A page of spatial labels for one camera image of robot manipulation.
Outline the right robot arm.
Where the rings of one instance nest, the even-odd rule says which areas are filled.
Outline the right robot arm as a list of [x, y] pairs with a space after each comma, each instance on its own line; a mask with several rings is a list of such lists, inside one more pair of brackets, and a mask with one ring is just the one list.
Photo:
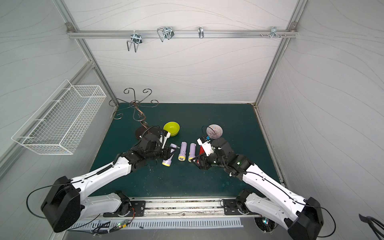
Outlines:
[[235, 153], [224, 138], [199, 138], [197, 142], [204, 152], [193, 158], [192, 163], [199, 169], [222, 167], [230, 176], [263, 194], [260, 197], [256, 193], [242, 191], [235, 201], [240, 214], [259, 214], [286, 229], [294, 240], [319, 238], [324, 218], [317, 200], [312, 197], [305, 199], [288, 190], [247, 157]]

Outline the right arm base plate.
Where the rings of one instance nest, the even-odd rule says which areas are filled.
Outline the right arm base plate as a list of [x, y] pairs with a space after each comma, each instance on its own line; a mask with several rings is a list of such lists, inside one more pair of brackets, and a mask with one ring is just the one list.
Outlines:
[[250, 213], [244, 202], [235, 199], [223, 199], [221, 205], [225, 215], [248, 215]]

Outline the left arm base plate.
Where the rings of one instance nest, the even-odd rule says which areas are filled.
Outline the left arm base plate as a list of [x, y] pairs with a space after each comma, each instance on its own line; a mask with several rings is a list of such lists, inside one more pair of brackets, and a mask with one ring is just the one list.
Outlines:
[[146, 207], [145, 201], [130, 201], [129, 203], [122, 203], [122, 205], [113, 213], [104, 213], [104, 218], [129, 218], [129, 217], [143, 217]]

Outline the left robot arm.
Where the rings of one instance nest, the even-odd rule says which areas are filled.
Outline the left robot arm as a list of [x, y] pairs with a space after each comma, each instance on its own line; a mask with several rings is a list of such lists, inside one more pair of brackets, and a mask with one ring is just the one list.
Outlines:
[[166, 146], [169, 137], [168, 132], [146, 133], [135, 146], [118, 154], [107, 165], [73, 179], [66, 176], [57, 179], [41, 206], [53, 231], [63, 232], [78, 220], [93, 215], [128, 215], [130, 199], [121, 191], [96, 197], [92, 197], [92, 193], [144, 167], [148, 160], [171, 160], [178, 146]]

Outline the purple flashlight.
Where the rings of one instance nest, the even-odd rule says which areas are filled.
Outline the purple flashlight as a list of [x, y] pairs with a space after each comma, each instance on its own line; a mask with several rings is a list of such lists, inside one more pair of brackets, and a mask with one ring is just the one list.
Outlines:
[[179, 153], [179, 156], [178, 156], [178, 160], [183, 162], [186, 160], [186, 153], [187, 153], [187, 142], [182, 142], [181, 143], [181, 147], [180, 147], [180, 153]]
[[190, 144], [190, 151], [189, 151], [189, 156], [188, 156], [188, 161], [191, 163], [192, 159], [196, 157], [196, 144], [191, 143]]
[[172, 158], [174, 156], [174, 152], [178, 149], [179, 147], [175, 144], [170, 144], [169, 147], [166, 147], [165, 148], [165, 156], [164, 156], [164, 160], [162, 162], [162, 165], [166, 166], [166, 167], [170, 167], [171, 164], [172, 164]]

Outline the red flashlight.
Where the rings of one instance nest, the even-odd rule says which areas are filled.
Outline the red flashlight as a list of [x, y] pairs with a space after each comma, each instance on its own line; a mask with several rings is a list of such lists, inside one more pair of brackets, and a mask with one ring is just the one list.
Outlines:
[[203, 155], [205, 155], [206, 153], [205, 153], [205, 150], [204, 150], [204, 148], [202, 147], [202, 146], [200, 146], [200, 152], [199, 152], [199, 155], [200, 156], [203, 156]]

